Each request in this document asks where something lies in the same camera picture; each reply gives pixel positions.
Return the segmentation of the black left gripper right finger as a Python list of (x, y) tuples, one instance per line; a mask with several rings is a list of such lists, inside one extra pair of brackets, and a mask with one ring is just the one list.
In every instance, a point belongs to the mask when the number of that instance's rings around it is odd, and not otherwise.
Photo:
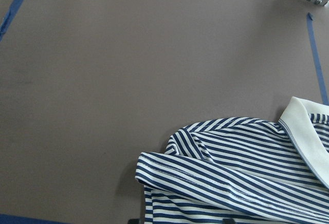
[(223, 224), (234, 224), (234, 219), (232, 218), (225, 218), (222, 220)]

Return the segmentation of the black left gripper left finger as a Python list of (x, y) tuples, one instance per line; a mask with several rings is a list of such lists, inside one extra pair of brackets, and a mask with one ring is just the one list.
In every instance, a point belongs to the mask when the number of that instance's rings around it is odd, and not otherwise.
[(140, 219), (129, 219), (127, 224), (140, 224)]

